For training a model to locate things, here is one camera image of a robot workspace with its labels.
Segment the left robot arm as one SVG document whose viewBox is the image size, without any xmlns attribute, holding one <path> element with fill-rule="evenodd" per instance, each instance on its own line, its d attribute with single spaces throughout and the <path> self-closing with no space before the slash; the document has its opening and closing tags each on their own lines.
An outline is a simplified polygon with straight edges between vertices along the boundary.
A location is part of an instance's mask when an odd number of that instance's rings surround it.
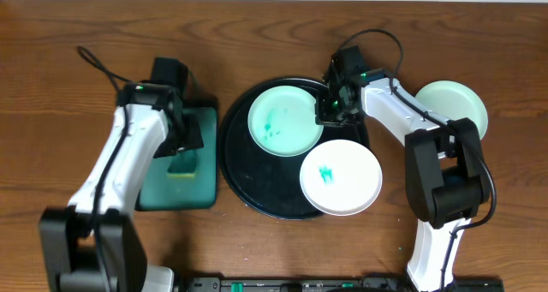
<svg viewBox="0 0 548 292">
<path fill-rule="evenodd" d="M 133 214 L 156 158 L 203 147 L 195 116 L 183 112 L 188 68 L 158 57 L 149 80 L 128 81 L 116 95 L 114 122 L 98 161 L 64 208 L 39 220 L 52 291 L 171 291 L 176 275 L 149 265 Z"/>
</svg>

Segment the mint plate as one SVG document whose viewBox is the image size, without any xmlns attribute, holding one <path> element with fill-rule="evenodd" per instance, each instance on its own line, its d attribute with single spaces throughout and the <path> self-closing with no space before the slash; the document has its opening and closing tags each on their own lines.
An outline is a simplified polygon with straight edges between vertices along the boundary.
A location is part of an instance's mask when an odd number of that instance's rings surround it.
<svg viewBox="0 0 548 292">
<path fill-rule="evenodd" d="M 478 94 L 462 83 L 452 80 L 438 80 L 422 87 L 415 98 L 429 110 L 458 120 L 470 119 L 483 139 L 488 129 L 488 114 Z"/>
<path fill-rule="evenodd" d="M 247 126 L 253 141 L 278 157 L 293 157 L 310 150 L 324 127 L 316 123 L 315 97 L 297 86 L 275 86 L 252 103 Z"/>
</svg>

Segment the green yellow sponge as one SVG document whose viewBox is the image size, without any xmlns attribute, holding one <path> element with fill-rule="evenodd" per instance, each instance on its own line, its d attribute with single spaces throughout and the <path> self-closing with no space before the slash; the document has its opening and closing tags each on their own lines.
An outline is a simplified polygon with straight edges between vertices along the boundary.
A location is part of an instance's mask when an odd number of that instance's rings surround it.
<svg viewBox="0 0 548 292">
<path fill-rule="evenodd" d="M 198 154 L 196 151 L 177 153 L 167 170 L 168 177 L 194 179 L 198 169 Z"/>
</svg>

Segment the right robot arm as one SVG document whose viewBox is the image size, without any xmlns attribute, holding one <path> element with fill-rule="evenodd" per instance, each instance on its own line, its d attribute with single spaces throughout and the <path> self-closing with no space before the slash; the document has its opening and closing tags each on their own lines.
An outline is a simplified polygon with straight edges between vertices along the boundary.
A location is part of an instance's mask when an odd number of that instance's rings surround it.
<svg viewBox="0 0 548 292">
<path fill-rule="evenodd" d="M 428 110 L 387 69 L 371 69 L 358 46 L 338 48 L 323 77 L 316 122 L 357 126 L 380 122 L 404 147 L 405 190 L 418 218 L 406 278 L 410 291 L 450 291 L 457 242 L 487 223 L 497 203 L 477 126 Z"/>
</svg>

